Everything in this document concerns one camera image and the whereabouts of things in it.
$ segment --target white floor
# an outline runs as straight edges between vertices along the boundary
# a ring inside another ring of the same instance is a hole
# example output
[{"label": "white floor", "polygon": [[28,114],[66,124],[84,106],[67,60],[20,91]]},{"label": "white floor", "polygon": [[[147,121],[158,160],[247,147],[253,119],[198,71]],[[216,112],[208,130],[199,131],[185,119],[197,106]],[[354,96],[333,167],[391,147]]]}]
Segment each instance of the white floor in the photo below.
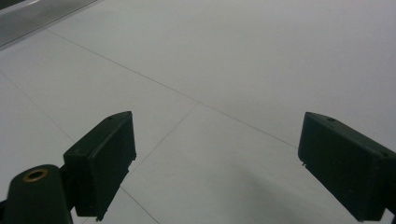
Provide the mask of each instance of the white floor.
[{"label": "white floor", "polygon": [[395,150],[395,86],[395,1],[103,0],[0,51],[0,200],[131,110],[103,223],[357,223],[297,157],[304,112]]}]

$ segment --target tile grout line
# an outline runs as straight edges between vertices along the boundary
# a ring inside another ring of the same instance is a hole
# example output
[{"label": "tile grout line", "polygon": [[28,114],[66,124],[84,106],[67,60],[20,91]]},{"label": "tile grout line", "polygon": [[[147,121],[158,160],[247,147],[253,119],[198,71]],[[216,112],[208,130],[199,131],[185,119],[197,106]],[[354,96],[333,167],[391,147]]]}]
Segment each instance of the tile grout line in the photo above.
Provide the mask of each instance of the tile grout line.
[{"label": "tile grout line", "polygon": [[128,174],[128,176],[126,176],[126,177],[129,177],[129,176],[131,176],[133,173],[134,173],[134,171],[137,169],[137,168],[139,168],[139,166],[140,165],[142,165],[143,164],[143,162],[149,157],[149,155],[151,155],[151,153],[153,152],[153,151],[155,151],[156,149],[157,149],[157,147],[159,147],[160,146],[160,144],[180,125],[180,123],[181,122],[183,122],[188,116],[189,116],[189,114],[198,106],[198,105],[200,105],[200,103],[197,103],[196,105],[194,105],[192,108],[191,108],[191,110],[189,111],[189,113],[187,113],[184,117],[183,117],[183,119],[181,119],[178,123],[177,123],[177,125],[171,130],[171,131],[169,131],[167,134],[166,134],[166,136],[163,138],[163,139],[161,139],[161,141],[157,144],[157,146],[155,146],[155,148],[154,149],[152,149],[149,153],[148,153],[148,155],[145,157],[145,158],[143,158],[143,160],[141,161],[141,162],[139,162],[139,164],[132,170],[132,172],[130,173],[130,174]]},{"label": "tile grout line", "polygon": [[128,194],[128,196],[132,200],[134,200],[156,223],[160,224],[160,222],[152,214],[150,214],[149,211],[146,210],[146,208],[142,206],[142,204],[140,204],[134,197],[132,197],[131,194],[129,194],[123,187],[120,187],[120,189],[122,189],[126,194]]},{"label": "tile grout line", "polygon": [[21,90],[21,88],[20,88],[19,86],[17,86],[17,84],[15,84],[15,83],[11,80],[11,78],[9,78],[5,73],[3,73],[3,72],[1,72],[1,71],[0,71],[0,73],[1,73],[9,82],[11,82],[11,84],[12,84],[18,91],[20,91],[20,92],[22,93],[22,95],[23,95],[24,97],[27,98],[28,101],[30,101],[41,113],[43,113],[44,116],[47,117],[47,119],[49,119],[49,120],[55,125],[55,127],[57,127],[59,130],[61,130],[61,132],[63,132],[63,133],[66,135],[66,137],[67,137],[70,141],[72,141],[73,144],[76,143],[76,142],[73,140],[73,138],[70,137],[70,135],[67,134],[67,132],[65,132],[65,131],[61,128],[61,126],[59,126],[59,125],[50,117],[50,115],[48,115],[48,114],[44,111],[44,109],[42,109],[40,106],[38,106],[38,104],[36,104],[36,103],[33,101],[33,99],[30,98],[30,97],[27,95],[26,92],[24,92],[23,90]]},{"label": "tile grout line", "polygon": [[81,224],[84,224],[88,221],[88,219],[90,219],[89,217],[87,217]]},{"label": "tile grout line", "polygon": [[131,68],[129,68],[129,67],[126,67],[126,66],[123,65],[123,64],[120,64],[120,63],[117,63],[117,62],[115,62],[115,61],[113,61],[113,60],[111,60],[111,59],[108,59],[107,57],[105,57],[105,56],[103,56],[103,55],[101,55],[101,54],[99,54],[99,53],[96,53],[95,51],[92,51],[92,50],[90,50],[90,49],[88,49],[88,48],[85,48],[85,47],[81,46],[80,44],[75,43],[74,41],[71,41],[71,40],[69,40],[69,39],[67,39],[67,38],[65,38],[65,37],[63,37],[63,36],[61,36],[61,35],[58,35],[58,34],[52,32],[52,31],[50,31],[50,30],[46,30],[46,31],[49,32],[49,33],[51,33],[51,34],[53,34],[53,35],[56,35],[56,36],[60,37],[61,39],[65,40],[65,41],[67,41],[67,42],[69,42],[69,43],[71,43],[71,44],[73,44],[73,45],[76,45],[76,46],[78,46],[78,47],[80,47],[80,48],[82,48],[82,49],[85,49],[85,50],[87,50],[88,52],[90,52],[90,53],[92,53],[92,54],[94,54],[94,55],[96,55],[96,56],[98,56],[98,57],[100,57],[100,58],[103,58],[103,59],[105,59],[105,60],[107,60],[107,61],[109,61],[109,62],[112,62],[112,63],[114,63],[114,64],[116,64],[116,65],[118,65],[118,66],[120,66],[120,67],[122,67],[122,68],[124,68],[124,69],[127,69],[127,70],[129,70],[129,71],[131,71],[131,72],[133,72],[133,73],[136,73],[136,74],[138,74],[138,75],[141,76],[141,77],[145,77],[145,78],[147,78],[148,80],[151,80],[151,81],[153,81],[153,82],[155,82],[155,83],[157,83],[157,84],[159,84],[159,85],[161,85],[161,86],[164,86],[166,89],[169,89],[169,90],[174,91],[174,92],[176,92],[176,93],[178,93],[178,94],[181,94],[181,95],[183,95],[183,96],[185,96],[185,97],[187,97],[187,98],[189,98],[189,99],[191,99],[191,100],[193,100],[193,101],[195,101],[195,102],[198,102],[198,103],[201,104],[201,105],[205,105],[205,106],[207,106],[207,107],[209,107],[209,108],[211,108],[211,109],[213,109],[213,110],[219,112],[220,114],[227,116],[228,118],[234,119],[234,120],[236,120],[236,121],[238,121],[238,122],[241,122],[241,123],[247,125],[247,126],[250,127],[250,128],[253,128],[254,130],[257,130],[257,131],[259,131],[259,132],[261,132],[261,133],[264,133],[264,134],[266,134],[266,135],[269,135],[269,136],[275,138],[276,140],[278,140],[278,141],[280,141],[280,142],[283,142],[283,143],[287,144],[288,146],[297,148],[296,146],[294,146],[294,145],[292,145],[292,144],[290,144],[290,143],[288,143],[288,142],[286,142],[286,141],[284,141],[284,140],[282,140],[282,139],[280,139],[280,138],[278,138],[278,137],[275,137],[275,136],[273,136],[273,135],[271,135],[271,134],[269,134],[269,133],[266,133],[265,131],[260,130],[260,129],[256,128],[256,127],[253,127],[252,125],[247,124],[247,123],[245,123],[244,121],[242,121],[242,120],[240,120],[240,119],[236,119],[236,118],[234,118],[234,117],[232,117],[232,116],[230,116],[230,115],[228,115],[228,114],[226,114],[226,113],[224,113],[224,112],[222,112],[222,111],[216,109],[215,107],[213,107],[213,106],[211,106],[211,105],[207,105],[207,104],[205,104],[205,103],[203,103],[203,102],[201,102],[201,101],[199,101],[199,100],[197,100],[197,99],[195,99],[195,98],[193,98],[193,97],[191,97],[191,96],[189,96],[189,95],[187,95],[187,94],[185,94],[185,93],[183,93],[183,92],[177,91],[177,90],[175,90],[175,89],[173,89],[173,88],[171,88],[171,87],[169,87],[169,86],[166,86],[166,85],[162,84],[161,82],[159,82],[159,81],[157,81],[157,80],[154,80],[154,79],[151,78],[151,77],[147,77],[147,76],[145,76],[145,75],[143,75],[143,74],[141,74],[141,73],[139,73],[139,72],[137,72],[137,71],[135,71],[135,70],[133,70],[133,69],[131,69]]}]

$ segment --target floor tile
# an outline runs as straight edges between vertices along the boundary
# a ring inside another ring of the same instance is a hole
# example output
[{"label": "floor tile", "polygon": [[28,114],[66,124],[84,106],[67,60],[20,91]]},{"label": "floor tile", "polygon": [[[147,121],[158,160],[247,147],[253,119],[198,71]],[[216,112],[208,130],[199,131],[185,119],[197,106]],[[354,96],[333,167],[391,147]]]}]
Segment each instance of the floor tile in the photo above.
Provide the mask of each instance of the floor tile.
[{"label": "floor tile", "polygon": [[107,116],[131,110],[132,169],[196,104],[47,32],[1,51],[0,70],[74,141]]},{"label": "floor tile", "polygon": [[296,148],[203,105],[122,187],[159,223],[358,223]]},{"label": "floor tile", "polygon": [[[94,217],[90,217],[84,224],[97,223]],[[108,207],[103,224],[156,224],[157,222],[123,189],[119,189],[113,202]]]},{"label": "floor tile", "polygon": [[[55,124],[0,73],[0,201],[15,175],[42,164],[64,164],[73,145]],[[85,217],[72,212],[75,224]]]},{"label": "floor tile", "polygon": [[294,146],[313,111],[396,149],[395,10],[389,0],[125,1],[50,30]]}]

